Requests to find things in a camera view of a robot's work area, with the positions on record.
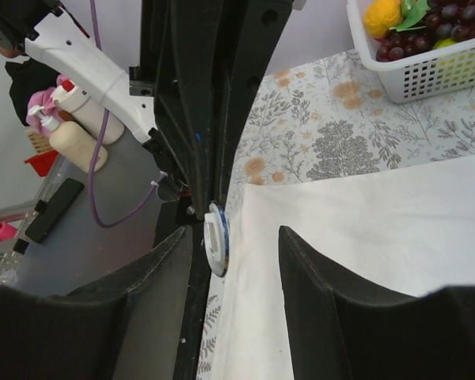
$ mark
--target white basket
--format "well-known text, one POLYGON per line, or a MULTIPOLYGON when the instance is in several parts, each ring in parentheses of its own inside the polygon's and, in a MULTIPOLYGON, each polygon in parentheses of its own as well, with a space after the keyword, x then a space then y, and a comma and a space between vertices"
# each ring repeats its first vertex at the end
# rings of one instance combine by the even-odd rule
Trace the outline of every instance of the white basket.
POLYGON ((404 103, 475 86, 475 39, 393 62, 376 61, 380 44, 368 36, 361 18, 373 1, 348 0, 348 21, 363 65, 377 72, 392 101, 404 103))

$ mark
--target white cloth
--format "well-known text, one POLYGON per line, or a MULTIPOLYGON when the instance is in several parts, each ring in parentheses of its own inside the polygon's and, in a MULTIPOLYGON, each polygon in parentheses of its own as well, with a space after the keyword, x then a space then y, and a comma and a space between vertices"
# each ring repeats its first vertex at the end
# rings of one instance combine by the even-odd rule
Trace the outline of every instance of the white cloth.
POLYGON ((230 216, 230 267, 213 380, 292 380, 278 229, 384 287, 420 296, 475 284, 475 156, 290 186, 246 185, 230 216))

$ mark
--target floral tablecloth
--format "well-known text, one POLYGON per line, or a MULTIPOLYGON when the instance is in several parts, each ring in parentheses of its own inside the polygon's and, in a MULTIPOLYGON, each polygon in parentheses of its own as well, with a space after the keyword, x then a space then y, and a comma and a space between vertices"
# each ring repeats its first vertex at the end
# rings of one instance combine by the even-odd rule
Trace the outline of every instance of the floral tablecloth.
MULTIPOLYGON (((236 152, 226 212, 245 183, 318 181, 469 154, 475 87, 394 104, 377 74, 348 51, 264 78, 236 152)), ((223 282, 211 279, 197 380, 211 378, 223 282)))

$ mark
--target red container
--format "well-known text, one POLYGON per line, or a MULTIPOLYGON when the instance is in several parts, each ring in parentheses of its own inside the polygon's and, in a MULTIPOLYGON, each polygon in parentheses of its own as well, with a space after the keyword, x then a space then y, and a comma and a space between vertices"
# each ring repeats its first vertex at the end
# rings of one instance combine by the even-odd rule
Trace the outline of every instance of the red container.
POLYGON ((37 174, 39 174, 39 177, 45 177, 49 173, 49 170, 51 170, 57 157, 58 152, 56 150, 50 150, 29 158, 25 161, 25 164, 30 164, 37 174))

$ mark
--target beige bottle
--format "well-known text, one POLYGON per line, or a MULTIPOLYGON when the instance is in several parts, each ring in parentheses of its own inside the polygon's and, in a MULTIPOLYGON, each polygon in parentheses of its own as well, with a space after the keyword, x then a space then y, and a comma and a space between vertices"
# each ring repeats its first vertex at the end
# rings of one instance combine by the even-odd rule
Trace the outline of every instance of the beige bottle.
MULTIPOLYGON (((89 172, 89 164, 93 151, 97 145, 97 140, 88 134, 82 127, 74 121, 60 123, 52 116, 42 113, 44 107, 36 105, 28 111, 30 116, 38 116, 42 126, 51 132, 49 143, 67 160, 76 165, 83 172, 89 172)), ((107 150, 101 146, 95 171, 98 171, 108 159, 107 150)))

